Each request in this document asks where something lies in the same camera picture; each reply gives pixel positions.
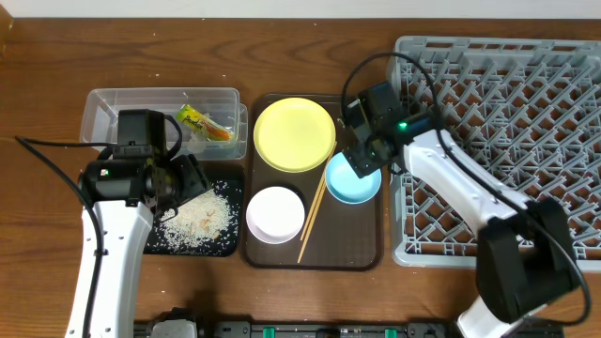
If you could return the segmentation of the light blue bowl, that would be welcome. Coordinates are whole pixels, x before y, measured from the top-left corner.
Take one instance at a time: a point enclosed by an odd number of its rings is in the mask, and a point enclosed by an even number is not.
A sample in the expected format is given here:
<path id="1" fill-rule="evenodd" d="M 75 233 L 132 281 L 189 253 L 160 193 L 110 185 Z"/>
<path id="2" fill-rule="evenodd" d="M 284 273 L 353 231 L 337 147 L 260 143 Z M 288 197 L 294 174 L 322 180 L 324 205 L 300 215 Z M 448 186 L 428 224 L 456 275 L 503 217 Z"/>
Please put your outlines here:
<path id="1" fill-rule="evenodd" d="M 359 178 L 342 152 L 335 154 L 326 167 L 325 183 L 337 200 L 358 205 L 372 199 L 381 186 L 381 171 Z"/>

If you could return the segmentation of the green orange snack wrapper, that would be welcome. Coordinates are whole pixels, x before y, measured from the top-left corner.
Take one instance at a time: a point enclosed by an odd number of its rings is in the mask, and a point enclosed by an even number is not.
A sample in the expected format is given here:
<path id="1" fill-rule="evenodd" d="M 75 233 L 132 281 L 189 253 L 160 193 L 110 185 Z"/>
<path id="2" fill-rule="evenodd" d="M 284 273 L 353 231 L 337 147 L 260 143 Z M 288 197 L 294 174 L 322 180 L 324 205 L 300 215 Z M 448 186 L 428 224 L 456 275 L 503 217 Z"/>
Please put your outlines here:
<path id="1" fill-rule="evenodd" d="M 228 142 L 233 138 L 233 132 L 213 121 L 191 105 L 183 105 L 176 115 L 176 120 L 201 134 L 210 141 Z"/>

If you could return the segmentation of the white bowl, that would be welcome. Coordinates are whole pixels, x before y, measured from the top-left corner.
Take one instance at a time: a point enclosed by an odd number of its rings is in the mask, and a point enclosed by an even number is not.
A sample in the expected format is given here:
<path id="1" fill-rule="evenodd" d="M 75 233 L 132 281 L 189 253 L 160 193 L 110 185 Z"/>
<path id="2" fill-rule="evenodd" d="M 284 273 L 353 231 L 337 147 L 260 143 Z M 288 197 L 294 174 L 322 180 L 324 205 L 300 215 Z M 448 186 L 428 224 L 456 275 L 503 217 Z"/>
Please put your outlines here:
<path id="1" fill-rule="evenodd" d="M 305 222 L 301 198 L 288 188 L 273 186 L 257 192 L 246 210 L 251 234 L 267 244 L 282 244 L 293 239 Z"/>

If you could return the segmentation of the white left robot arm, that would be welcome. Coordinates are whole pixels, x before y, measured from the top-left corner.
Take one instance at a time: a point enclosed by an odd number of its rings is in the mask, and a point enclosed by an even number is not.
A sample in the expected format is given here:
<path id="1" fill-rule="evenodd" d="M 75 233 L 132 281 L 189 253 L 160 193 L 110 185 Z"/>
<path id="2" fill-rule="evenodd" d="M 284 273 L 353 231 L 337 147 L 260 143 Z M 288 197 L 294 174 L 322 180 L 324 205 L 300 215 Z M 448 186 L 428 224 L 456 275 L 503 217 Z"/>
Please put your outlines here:
<path id="1" fill-rule="evenodd" d="M 143 251 L 156 219 L 207 192 L 193 155 L 96 160 L 79 179 L 84 243 L 68 337 L 131 337 Z"/>

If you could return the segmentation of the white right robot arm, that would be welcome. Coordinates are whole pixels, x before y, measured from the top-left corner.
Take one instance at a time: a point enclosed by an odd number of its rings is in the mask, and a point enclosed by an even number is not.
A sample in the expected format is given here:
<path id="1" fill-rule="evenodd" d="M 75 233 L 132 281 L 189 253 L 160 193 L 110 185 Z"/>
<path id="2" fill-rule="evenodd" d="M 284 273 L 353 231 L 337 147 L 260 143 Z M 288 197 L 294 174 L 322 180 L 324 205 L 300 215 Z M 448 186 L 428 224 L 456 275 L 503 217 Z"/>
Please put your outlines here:
<path id="1" fill-rule="evenodd" d="M 523 325 L 547 324 L 537 312 L 576 288 L 591 297 L 558 201 L 534 201 L 508 188 L 425 115 L 344 123 L 358 140 L 343 151 L 358 177 L 396 163 L 433 188 L 476 235 L 479 296 L 456 320 L 462 336 L 505 337 Z"/>

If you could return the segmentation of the grey dishwasher rack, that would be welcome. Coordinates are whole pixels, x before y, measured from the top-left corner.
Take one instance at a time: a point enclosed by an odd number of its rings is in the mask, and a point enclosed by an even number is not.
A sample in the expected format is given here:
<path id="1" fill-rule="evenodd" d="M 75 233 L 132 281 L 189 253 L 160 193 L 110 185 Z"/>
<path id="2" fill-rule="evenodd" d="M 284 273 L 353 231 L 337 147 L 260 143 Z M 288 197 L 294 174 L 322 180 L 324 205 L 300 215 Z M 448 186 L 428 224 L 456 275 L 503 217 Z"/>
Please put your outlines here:
<path id="1" fill-rule="evenodd" d="M 399 38 L 389 81 L 512 189 L 565 209 L 579 267 L 600 269 L 600 45 L 593 40 Z"/>

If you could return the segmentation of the right wooden chopstick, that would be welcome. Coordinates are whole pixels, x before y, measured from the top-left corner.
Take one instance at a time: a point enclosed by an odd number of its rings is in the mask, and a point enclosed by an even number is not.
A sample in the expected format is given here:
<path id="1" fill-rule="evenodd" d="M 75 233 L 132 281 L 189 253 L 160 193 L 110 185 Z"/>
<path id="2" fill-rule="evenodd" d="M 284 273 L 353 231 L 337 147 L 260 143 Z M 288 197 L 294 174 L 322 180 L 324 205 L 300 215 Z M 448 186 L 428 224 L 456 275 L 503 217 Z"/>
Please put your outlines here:
<path id="1" fill-rule="evenodd" d="M 320 194 L 319 194 L 319 196 L 318 196 L 318 199 L 317 199 L 317 204 L 316 204 L 316 209 L 315 209 L 315 212 L 314 212 L 314 214 L 313 214 L 313 217 L 312 217 L 311 221 L 309 222 L 308 231 L 307 231 L 307 233 L 306 233 L 306 235 L 305 235 L 305 238 L 304 238 L 304 240 L 303 240 L 303 241 L 301 241 L 301 242 L 302 242 L 302 245 L 301 245 L 301 247 L 300 247 L 300 253 L 299 253 L 299 255 L 298 255 L 298 258 L 297 258 L 297 262 L 298 262 L 298 263 L 300 263 L 300 262 L 301 262 L 301 260 L 302 260 L 302 258 L 303 258 L 303 255 L 304 255 L 304 252 L 305 252 L 306 245 L 307 245 L 307 243 L 308 243 L 309 237 L 311 236 L 311 232 L 312 232 L 312 230 L 313 230 L 314 223 L 315 223 L 315 221 L 316 221 L 316 215 L 317 215 L 317 213 L 318 213 L 318 210 L 319 210 L 319 207 L 320 207 L 321 201 L 322 201 L 322 199 L 323 199 L 323 195 L 324 195 L 324 191 L 325 191 L 325 189 L 326 189 L 326 182 L 324 182 L 324 185 L 323 185 L 323 187 L 322 187 L 322 189 L 321 189 L 321 192 L 320 192 Z"/>

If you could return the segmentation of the wooden chopstick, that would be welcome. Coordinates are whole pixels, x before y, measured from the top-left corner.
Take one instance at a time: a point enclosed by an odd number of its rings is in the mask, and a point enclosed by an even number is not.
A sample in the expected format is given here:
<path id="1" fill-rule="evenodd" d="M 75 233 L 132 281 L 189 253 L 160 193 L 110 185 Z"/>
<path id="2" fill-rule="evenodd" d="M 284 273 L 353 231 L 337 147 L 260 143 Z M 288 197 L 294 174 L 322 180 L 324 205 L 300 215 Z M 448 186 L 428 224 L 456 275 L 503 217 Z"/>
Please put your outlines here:
<path id="1" fill-rule="evenodd" d="M 325 182 L 326 167 L 327 167 L 328 162 L 331 160 L 331 157 L 332 157 L 332 155 L 334 153 L 334 150 L 335 150 L 336 146 L 337 146 L 337 142 L 334 142 L 334 145 L 333 145 L 333 148 L 331 150 L 331 153 L 330 153 L 329 157 L 325 161 L 325 165 L 324 165 L 324 168 L 323 168 L 320 180 L 319 180 L 317 188 L 316 188 L 316 193 L 314 194 L 314 198 L 313 198 L 312 204 L 311 204 L 311 206 L 309 208 L 309 213 L 308 213 L 308 215 L 306 217 L 305 224 L 304 224 L 304 226 L 302 228 L 302 233 L 301 233 L 301 236 L 300 236 L 300 240 L 301 241 L 304 240 L 305 235 L 306 235 L 306 233 L 308 231 L 309 222 L 311 221 L 311 219 L 313 217 L 313 214 L 315 212 L 315 209 L 316 209 L 316 204 L 317 204 L 318 196 L 319 196 L 319 194 L 321 192 L 321 189 L 322 189 L 322 187 L 324 185 L 324 182 Z"/>
<path id="2" fill-rule="evenodd" d="M 319 210 L 319 207 L 320 207 L 321 201 L 322 201 L 322 199 L 323 199 L 323 195 L 324 195 L 324 191 L 325 191 L 325 189 L 326 189 L 326 182 L 324 182 L 324 185 L 323 185 L 323 187 L 322 187 L 322 189 L 321 189 L 321 192 L 320 192 L 320 194 L 319 194 L 319 196 L 318 196 L 318 199 L 317 199 L 317 204 L 316 204 L 316 209 L 315 209 L 315 212 L 314 212 L 314 214 L 313 214 L 313 217 L 312 217 L 311 221 L 309 222 L 308 231 L 307 231 L 307 233 L 306 233 L 306 235 L 305 235 L 305 238 L 304 238 L 304 240 L 303 240 L 303 241 L 301 241 L 301 242 L 302 242 L 302 245 L 301 245 L 301 247 L 300 247 L 300 253 L 299 253 L 299 255 L 298 255 L 298 258 L 297 258 L 297 262 L 298 262 L 298 263 L 300 263 L 300 262 L 301 262 L 301 260 L 302 260 L 302 258 L 303 258 L 303 255 L 304 255 L 304 252 L 305 252 L 306 245 L 307 245 L 307 243 L 308 243 L 309 237 L 311 236 L 311 232 L 312 232 L 312 230 L 313 230 L 314 223 L 315 223 L 315 221 L 316 221 L 316 215 L 317 215 L 317 213 L 318 213 L 318 210 Z"/>

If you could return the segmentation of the left wooden chopstick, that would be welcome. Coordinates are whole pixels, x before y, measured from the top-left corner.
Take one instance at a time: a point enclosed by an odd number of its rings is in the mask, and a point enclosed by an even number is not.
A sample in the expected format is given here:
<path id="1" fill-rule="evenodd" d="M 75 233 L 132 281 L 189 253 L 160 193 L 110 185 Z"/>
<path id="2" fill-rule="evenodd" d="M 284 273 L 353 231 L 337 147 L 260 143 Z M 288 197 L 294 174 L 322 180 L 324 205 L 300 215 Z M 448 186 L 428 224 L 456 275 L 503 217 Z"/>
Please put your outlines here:
<path id="1" fill-rule="evenodd" d="M 311 221 L 311 219 L 313 217 L 313 214 L 315 212 L 315 209 L 316 209 L 316 204 L 317 204 L 318 196 L 319 196 L 319 194 L 321 192 L 321 189 L 322 189 L 322 187 L 324 185 L 324 182 L 325 182 L 326 167 L 327 167 L 328 162 L 331 160 L 331 157 L 332 157 L 332 155 L 334 153 L 334 150 L 335 150 L 336 146 L 337 146 L 337 142 L 334 142 L 334 145 L 333 145 L 333 148 L 331 150 L 331 153 L 330 153 L 329 157 L 325 161 L 325 165 L 324 165 L 324 168 L 323 168 L 320 180 L 319 180 L 317 188 L 316 188 L 316 193 L 314 194 L 314 198 L 313 198 L 312 204 L 311 204 L 311 206 L 309 208 L 309 213 L 308 213 L 308 215 L 306 217 L 305 224 L 304 224 L 304 226 L 302 228 L 302 233 L 301 233 L 301 236 L 300 236 L 300 240 L 301 241 L 304 240 L 305 235 L 306 235 L 306 233 L 308 231 L 309 222 Z"/>

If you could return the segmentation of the yellow plate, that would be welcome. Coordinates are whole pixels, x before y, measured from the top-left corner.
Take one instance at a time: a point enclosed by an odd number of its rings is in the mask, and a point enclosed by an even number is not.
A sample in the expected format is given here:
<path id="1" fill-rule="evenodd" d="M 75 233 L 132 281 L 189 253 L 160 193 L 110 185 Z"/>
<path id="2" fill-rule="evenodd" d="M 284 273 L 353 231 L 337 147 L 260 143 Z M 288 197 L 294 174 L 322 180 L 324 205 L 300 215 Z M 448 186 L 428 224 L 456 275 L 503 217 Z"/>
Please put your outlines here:
<path id="1" fill-rule="evenodd" d="M 333 152 L 336 129 L 328 111 L 305 98 L 286 98 L 267 106 L 254 125 L 254 148 L 274 169 L 302 173 Z"/>

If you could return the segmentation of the dark brown serving tray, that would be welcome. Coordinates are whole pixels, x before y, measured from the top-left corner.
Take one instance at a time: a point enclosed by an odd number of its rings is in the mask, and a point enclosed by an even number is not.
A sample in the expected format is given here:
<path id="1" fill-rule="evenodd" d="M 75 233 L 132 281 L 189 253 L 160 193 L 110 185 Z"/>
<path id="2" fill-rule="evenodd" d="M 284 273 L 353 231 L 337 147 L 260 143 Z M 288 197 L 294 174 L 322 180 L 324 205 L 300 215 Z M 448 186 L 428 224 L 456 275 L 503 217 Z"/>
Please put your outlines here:
<path id="1" fill-rule="evenodd" d="M 288 174 L 270 167 L 254 152 L 248 169 L 250 195 L 282 186 L 296 192 L 310 207 L 323 169 L 319 166 L 307 173 Z M 282 244 L 268 244 L 249 229 L 243 237 L 242 253 L 256 268 L 366 271 L 382 257 L 381 195 L 349 205 L 325 192 L 307 242 L 294 237 Z"/>

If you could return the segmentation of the clear plastic bin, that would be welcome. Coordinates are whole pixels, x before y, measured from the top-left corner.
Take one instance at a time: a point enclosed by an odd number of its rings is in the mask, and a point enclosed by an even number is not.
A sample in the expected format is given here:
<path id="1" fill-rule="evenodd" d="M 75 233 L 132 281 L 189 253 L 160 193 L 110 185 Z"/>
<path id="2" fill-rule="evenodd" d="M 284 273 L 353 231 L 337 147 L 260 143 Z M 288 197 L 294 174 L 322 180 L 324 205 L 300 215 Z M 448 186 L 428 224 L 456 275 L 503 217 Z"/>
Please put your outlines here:
<path id="1" fill-rule="evenodd" d="M 233 133 L 228 142 L 210 141 L 181 125 L 181 154 L 193 154 L 199 161 L 235 161 L 246 156 L 248 110 L 232 87 L 135 87 L 92 90 L 86 99 L 80 140 L 84 143 L 114 143 L 118 113 L 149 109 L 175 116 L 190 105 Z"/>

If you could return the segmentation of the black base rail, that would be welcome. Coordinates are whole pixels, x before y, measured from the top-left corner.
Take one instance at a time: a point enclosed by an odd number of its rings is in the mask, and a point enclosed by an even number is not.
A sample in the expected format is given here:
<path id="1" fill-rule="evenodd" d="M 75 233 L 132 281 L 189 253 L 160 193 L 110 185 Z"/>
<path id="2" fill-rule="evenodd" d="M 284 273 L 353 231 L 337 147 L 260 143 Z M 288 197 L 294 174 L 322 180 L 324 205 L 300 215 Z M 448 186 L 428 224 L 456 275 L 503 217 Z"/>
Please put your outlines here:
<path id="1" fill-rule="evenodd" d="M 458 329 L 441 321 L 371 325 L 359 323 L 204 323 L 188 309 L 174 308 L 151 321 L 136 321 L 134 337 L 197 338 L 445 338 L 458 337 Z"/>

